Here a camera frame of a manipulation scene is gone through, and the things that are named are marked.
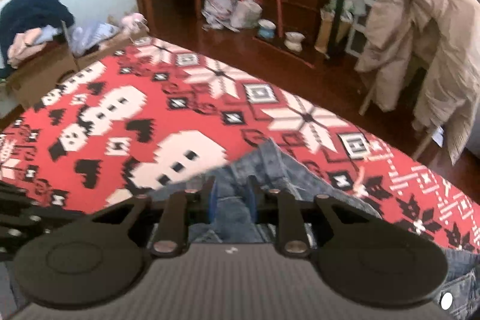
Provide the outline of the white ceramic pot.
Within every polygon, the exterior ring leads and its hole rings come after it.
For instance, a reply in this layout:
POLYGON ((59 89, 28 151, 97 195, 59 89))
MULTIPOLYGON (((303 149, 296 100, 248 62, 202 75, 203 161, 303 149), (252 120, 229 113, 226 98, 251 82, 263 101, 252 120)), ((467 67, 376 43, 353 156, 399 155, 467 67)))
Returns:
POLYGON ((286 32, 285 47, 295 53, 300 53, 303 50, 302 42, 305 39, 304 34, 300 32, 286 32))

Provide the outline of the red patterned blanket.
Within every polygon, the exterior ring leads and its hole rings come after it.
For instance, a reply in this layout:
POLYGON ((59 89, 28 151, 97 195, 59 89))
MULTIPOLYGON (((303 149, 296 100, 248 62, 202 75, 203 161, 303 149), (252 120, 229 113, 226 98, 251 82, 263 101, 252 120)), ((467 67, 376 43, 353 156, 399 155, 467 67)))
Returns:
POLYGON ((391 223, 479 251, 479 207, 335 113, 223 62, 146 38, 44 95, 1 134, 1 179, 95 212, 224 165, 266 140, 391 223))

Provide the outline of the cardboard box with clothes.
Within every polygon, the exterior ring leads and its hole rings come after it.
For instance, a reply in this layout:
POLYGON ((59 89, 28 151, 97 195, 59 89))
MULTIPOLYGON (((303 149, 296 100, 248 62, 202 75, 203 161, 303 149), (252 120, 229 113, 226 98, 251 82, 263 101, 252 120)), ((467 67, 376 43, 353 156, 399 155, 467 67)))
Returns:
POLYGON ((147 36, 148 28, 145 26, 139 28, 138 32, 121 32, 107 40, 106 45, 101 44, 99 50, 79 58, 73 56, 67 44, 49 46, 14 71, 7 78, 7 87, 18 104, 28 109, 68 76, 147 36))

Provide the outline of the dark navy garment pile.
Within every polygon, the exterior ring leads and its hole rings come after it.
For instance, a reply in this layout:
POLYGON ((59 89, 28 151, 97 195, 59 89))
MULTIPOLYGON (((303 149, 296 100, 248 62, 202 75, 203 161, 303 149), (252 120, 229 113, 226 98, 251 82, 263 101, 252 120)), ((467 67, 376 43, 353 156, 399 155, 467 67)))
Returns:
POLYGON ((7 64, 7 50, 16 34, 47 25, 61 28, 62 22, 70 28, 75 17, 59 0, 10 0, 1 9, 1 78, 6 79, 13 72, 7 64))

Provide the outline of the blue denim jeans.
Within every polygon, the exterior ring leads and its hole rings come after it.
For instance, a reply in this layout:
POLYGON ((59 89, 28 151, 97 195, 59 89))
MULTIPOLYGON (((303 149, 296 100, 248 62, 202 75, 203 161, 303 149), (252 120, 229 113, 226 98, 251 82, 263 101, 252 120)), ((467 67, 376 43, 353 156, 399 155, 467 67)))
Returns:
POLYGON ((14 319, 477 319, 479 256, 329 187, 272 142, 95 214, 1 186, 14 319))

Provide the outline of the dark wooden drawer cabinet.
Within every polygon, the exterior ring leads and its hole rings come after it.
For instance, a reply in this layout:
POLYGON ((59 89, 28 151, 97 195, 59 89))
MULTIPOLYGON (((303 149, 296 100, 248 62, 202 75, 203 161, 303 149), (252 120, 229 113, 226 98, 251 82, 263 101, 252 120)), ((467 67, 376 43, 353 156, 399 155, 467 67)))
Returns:
POLYGON ((313 45, 320 30, 320 10, 329 0, 259 0, 262 18, 281 25, 283 32, 300 32, 313 45))

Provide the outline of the light blue ceramic pot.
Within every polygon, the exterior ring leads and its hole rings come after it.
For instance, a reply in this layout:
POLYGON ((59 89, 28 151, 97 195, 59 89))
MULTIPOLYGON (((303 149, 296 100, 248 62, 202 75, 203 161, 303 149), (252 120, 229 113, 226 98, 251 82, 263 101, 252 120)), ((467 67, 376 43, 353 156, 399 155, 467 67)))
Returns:
POLYGON ((257 36, 266 40, 272 40, 275 37, 276 24, 268 19, 260 19, 258 21, 257 36))

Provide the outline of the white plastic bag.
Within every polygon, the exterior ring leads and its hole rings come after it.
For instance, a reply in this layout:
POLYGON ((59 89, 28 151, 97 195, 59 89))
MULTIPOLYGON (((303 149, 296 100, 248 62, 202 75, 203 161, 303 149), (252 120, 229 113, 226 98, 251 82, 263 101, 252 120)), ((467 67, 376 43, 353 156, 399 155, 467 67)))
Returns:
POLYGON ((207 30, 239 32, 258 26, 262 7, 253 0, 204 0, 202 16, 207 30))

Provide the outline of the wooden chair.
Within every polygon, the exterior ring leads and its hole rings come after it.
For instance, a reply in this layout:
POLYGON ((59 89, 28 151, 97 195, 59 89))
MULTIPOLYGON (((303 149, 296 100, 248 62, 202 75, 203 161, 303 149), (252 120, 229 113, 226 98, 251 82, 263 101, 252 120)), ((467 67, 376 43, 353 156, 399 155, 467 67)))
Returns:
POLYGON ((434 146, 434 130, 416 122, 413 109, 429 65, 416 55, 412 56, 403 79, 403 87, 394 110, 384 111, 374 102, 376 73, 363 76, 368 83, 366 95, 360 105, 359 117, 369 131, 385 139, 426 166, 438 157, 439 148, 434 146))

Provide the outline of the beige jacket on chair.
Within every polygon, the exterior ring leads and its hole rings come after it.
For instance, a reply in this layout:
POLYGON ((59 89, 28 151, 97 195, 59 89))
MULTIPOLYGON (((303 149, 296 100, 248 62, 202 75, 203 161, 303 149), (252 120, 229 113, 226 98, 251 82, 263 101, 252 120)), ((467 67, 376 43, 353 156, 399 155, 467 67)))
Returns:
POLYGON ((414 58, 427 66, 413 109, 417 130, 443 128, 443 153, 461 156, 479 109, 479 2, 375 0, 355 65, 382 111, 397 107, 414 58))

